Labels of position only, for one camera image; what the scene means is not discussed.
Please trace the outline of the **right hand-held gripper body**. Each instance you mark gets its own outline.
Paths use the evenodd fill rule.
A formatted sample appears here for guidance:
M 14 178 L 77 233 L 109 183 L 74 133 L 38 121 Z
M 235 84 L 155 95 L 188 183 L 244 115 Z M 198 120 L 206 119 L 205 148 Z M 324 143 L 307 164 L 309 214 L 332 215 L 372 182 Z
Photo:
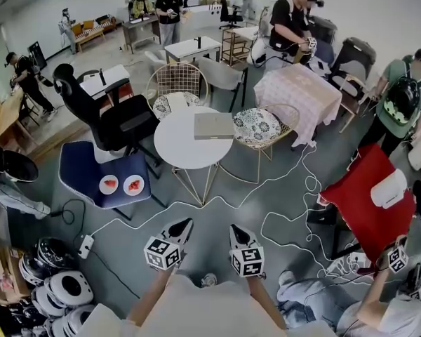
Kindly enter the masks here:
M 260 277 L 264 274 L 265 253 L 257 242 L 229 251 L 230 262 L 240 277 Z

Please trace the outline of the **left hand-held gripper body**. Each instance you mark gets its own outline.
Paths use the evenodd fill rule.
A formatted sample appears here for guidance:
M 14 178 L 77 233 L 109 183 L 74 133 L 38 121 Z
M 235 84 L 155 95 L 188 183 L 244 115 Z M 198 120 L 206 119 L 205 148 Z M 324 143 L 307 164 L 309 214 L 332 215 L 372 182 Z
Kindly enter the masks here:
M 151 236 L 144 247 L 147 264 L 157 270 L 169 270 L 182 261 L 182 252 L 187 234 L 172 235 L 164 229 L 157 236 Z

